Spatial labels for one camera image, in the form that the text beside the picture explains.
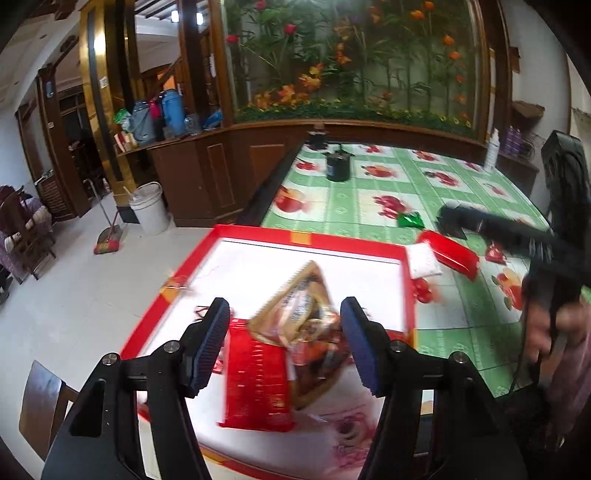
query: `white bucket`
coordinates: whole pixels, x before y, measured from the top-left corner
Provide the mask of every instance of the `white bucket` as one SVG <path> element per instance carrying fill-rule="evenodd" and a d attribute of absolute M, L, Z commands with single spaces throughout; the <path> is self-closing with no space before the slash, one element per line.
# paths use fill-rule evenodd
<path fill-rule="evenodd" d="M 170 219 L 162 201 L 162 186 L 151 181 L 134 192 L 129 200 L 129 206 L 146 235 L 158 235 L 168 228 Z"/>

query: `blue thermos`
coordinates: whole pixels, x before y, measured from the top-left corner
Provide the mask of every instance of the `blue thermos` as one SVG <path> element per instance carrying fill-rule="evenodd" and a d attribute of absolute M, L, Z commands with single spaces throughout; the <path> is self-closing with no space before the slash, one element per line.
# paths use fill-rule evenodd
<path fill-rule="evenodd" d="M 150 115 L 150 106 L 145 100 L 139 100 L 129 118 L 131 133 L 140 147 L 150 145 L 156 141 L 154 120 Z"/>
<path fill-rule="evenodd" d="M 162 110 L 164 111 L 164 122 L 174 135 L 186 133 L 183 98 L 176 90 L 169 89 L 164 92 Z"/>

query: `green candy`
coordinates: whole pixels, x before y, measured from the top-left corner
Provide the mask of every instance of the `green candy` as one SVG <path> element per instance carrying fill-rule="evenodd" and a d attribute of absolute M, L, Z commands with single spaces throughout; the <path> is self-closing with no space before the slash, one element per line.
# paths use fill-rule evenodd
<path fill-rule="evenodd" d="M 411 226 L 413 228 L 425 228 L 423 219 L 418 212 L 413 213 L 399 213 L 398 214 L 398 226 Z"/>

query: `golden pillar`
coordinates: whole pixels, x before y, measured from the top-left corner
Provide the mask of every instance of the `golden pillar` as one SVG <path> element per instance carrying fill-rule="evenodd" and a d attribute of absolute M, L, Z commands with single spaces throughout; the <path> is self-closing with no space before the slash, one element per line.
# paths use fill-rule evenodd
<path fill-rule="evenodd" d="M 129 209 L 124 186 L 133 191 L 154 180 L 146 152 L 121 155 L 113 117 L 132 111 L 144 95 L 135 36 L 134 0 L 90 0 L 80 10 L 80 74 L 86 109 L 105 174 L 123 217 Z"/>

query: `green tablecloth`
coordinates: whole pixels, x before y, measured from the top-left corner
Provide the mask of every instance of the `green tablecloth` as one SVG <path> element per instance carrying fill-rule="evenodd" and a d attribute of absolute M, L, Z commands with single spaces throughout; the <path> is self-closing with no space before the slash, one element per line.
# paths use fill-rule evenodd
<path fill-rule="evenodd" d="M 435 229 L 441 206 L 461 203 L 548 227 L 498 171 L 404 148 L 343 144 L 343 149 L 355 155 L 351 179 L 335 183 L 326 179 L 324 155 L 304 146 L 261 226 L 408 245 L 419 231 L 399 228 L 392 206 L 419 212 L 426 228 Z M 416 347 L 442 357 L 466 352 L 499 396 L 508 392 L 521 346 L 521 280 L 529 263 L 520 258 L 507 258 L 506 266 L 487 262 L 486 245 L 474 234 L 454 240 L 480 255 L 479 274 L 472 282 L 443 267 L 443 275 L 428 279 L 433 299 L 416 304 Z"/>

